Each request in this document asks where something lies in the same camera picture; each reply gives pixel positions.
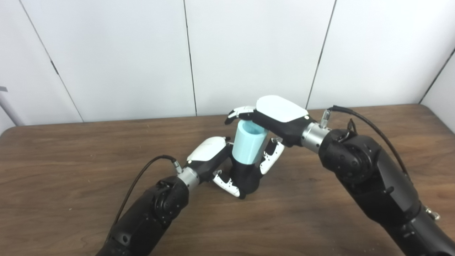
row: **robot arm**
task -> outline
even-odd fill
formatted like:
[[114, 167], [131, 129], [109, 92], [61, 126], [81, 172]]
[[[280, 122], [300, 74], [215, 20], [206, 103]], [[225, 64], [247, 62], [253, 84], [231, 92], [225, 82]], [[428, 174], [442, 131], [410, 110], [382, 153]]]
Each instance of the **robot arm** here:
[[97, 256], [147, 256], [172, 221], [188, 205], [190, 191], [213, 179], [213, 172], [230, 155], [225, 137], [206, 139], [188, 156], [177, 175], [147, 189], [113, 226]]
[[327, 128], [305, 109], [278, 96], [258, 100], [252, 113], [236, 108], [226, 124], [248, 118], [283, 138], [283, 144], [306, 147], [335, 173], [363, 212], [379, 223], [407, 256], [455, 256], [455, 243], [434, 222], [439, 216], [424, 206], [407, 174], [369, 136]]

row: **black robotic arm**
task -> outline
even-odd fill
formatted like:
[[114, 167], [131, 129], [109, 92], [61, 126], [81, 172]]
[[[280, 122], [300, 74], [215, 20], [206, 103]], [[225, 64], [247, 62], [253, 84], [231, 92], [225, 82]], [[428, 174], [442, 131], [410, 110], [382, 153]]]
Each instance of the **black robotic arm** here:
[[362, 211], [388, 232], [406, 256], [455, 256], [455, 243], [436, 225], [439, 215], [420, 202], [399, 156], [401, 169], [375, 140], [358, 135], [352, 120], [348, 129], [327, 128], [330, 110], [341, 109], [346, 110], [327, 110], [317, 123], [298, 105], [264, 96], [256, 107], [231, 111], [225, 124], [236, 118], [252, 120], [282, 137], [285, 146], [317, 153], [322, 165], [335, 173]]

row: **robot finger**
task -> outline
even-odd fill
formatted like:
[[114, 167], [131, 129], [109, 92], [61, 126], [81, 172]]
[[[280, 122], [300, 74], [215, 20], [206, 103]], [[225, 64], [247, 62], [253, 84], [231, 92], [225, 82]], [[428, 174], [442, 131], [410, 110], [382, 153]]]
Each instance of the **robot finger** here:
[[253, 106], [244, 106], [244, 107], [235, 108], [234, 110], [229, 112], [226, 120], [224, 121], [224, 124], [231, 124], [237, 118], [240, 118], [243, 120], [252, 120], [255, 109], [256, 109], [256, 107], [253, 107]]
[[215, 175], [213, 182], [216, 185], [239, 199], [245, 198], [245, 193], [233, 184], [232, 179], [228, 175], [224, 174], [221, 170], [217, 170], [213, 174]]

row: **robotic hand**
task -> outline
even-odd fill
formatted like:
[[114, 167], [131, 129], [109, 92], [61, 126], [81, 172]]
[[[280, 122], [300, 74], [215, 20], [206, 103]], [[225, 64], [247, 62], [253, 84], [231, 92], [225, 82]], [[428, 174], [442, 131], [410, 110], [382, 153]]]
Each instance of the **robotic hand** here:
[[231, 111], [225, 124], [236, 118], [251, 120], [283, 138], [284, 145], [317, 153], [322, 165], [335, 173], [362, 211], [388, 232], [405, 255], [455, 256], [455, 243], [436, 225], [439, 215], [420, 202], [401, 160], [398, 158], [403, 171], [375, 140], [358, 135], [352, 120], [348, 129], [327, 128], [330, 111], [355, 114], [367, 121], [352, 110], [334, 106], [326, 110], [319, 124], [298, 105], [265, 96], [256, 107]]
[[190, 191], [214, 178], [217, 167], [230, 155], [229, 138], [206, 139], [188, 156], [177, 175], [164, 178], [147, 189], [112, 227], [97, 256], [147, 256], [188, 205]]
[[[282, 139], [279, 137], [271, 138], [265, 149], [259, 150], [262, 152], [262, 156], [257, 162], [242, 163], [232, 153], [230, 157], [233, 166], [230, 172], [216, 171], [213, 182], [233, 196], [239, 199], [245, 199], [247, 194], [253, 193], [258, 189], [260, 179], [280, 157], [284, 150], [281, 141]], [[233, 149], [236, 144], [229, 144], [232, 152], [234, 152]]]

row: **blue cylinder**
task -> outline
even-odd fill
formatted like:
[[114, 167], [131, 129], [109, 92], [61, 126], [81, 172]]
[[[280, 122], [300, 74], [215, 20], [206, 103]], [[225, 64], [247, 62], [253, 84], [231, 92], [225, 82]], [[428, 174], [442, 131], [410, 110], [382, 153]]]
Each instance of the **blue cylinder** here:
[[262, 156], [268, 130], [252, 121], [240, 120], [235, 134], [232, 155], [242, 164], [254, 164]]

